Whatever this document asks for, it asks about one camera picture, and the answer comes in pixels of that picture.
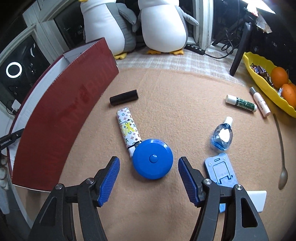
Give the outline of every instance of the orange fruit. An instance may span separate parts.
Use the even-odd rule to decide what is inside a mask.
[[[296,85],[294,85],[293,83],[289,83],[289,85],[293,88],[293,90],[294,90],[295,93],[296,93]]]
[[[294,109],[296,107],[296,93],[289,84],[283,84],[282,86],[282,97],[288,102],[290,106],[292,106]]]
[[[282,67],[275,67],[271,72],[270,78],[277,89],[281,88],[283,84],[289,83],[289,76]]]

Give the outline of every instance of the black cylinder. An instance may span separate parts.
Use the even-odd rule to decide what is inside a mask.
[[[110,98],[110,104],[116,106],[119,104],[127,103],[133,100],[139,99],[137,90],[129,91],[120,95],[116,95]]]

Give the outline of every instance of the white patterned lighter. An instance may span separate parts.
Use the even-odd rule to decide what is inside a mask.
[[[130,156],[133,157],[133,152],[136,149],[135,143],[142,141],[138,129],[127,107],[117,111],[117,118],[126,147]]]

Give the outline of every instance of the bright light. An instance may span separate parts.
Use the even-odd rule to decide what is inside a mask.
[[[8,72],[9,67],[11,67],[12,65],[16,65],[16,66],[19,67],[19,69],[20,69],[20,71],[19,71],[16,75],[11,75],[11,74]],[[9,78],[12,78],[12,79],[17,78],[17,77],[19,77],[19,76],[21,75],[21,73],[22,73],[22,66],[21,66],[20,63],[18,63],[18,62],[11,62],[11,63],[10,63],[9,65],[7,65],[7,67],[6,67],[6,74],[7,74],[7,76],[8,76]]]
[[[260,9],[262,9],[264,11],[276,14],[262,0],[243,0],[243,1],[246,2],[246,3],[255,5],[256,8],[260,8]]]

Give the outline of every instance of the yellow fruit basket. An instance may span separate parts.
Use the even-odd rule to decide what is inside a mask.
[[[252,52],[244,53],[243,60],[253,80],[259,86],[259,88],[264,92],[264,94],[266,94],[268,98],[271,99],[273,103],[275,103],[283,111],[285,111],[290,116],[296,118],[295,109],[292,106],[290,106],[286,100],[281,98],[278,95],[277,91],[274,88],[272,88],[263,77],[256,74],[250,67],[252,63],[254,65],[260,65],[270,75],[271,71],[276,67],[273,64],[273,62],[271,62],[270,60],[267,60],[266,58],[258,54],[253,54]]]

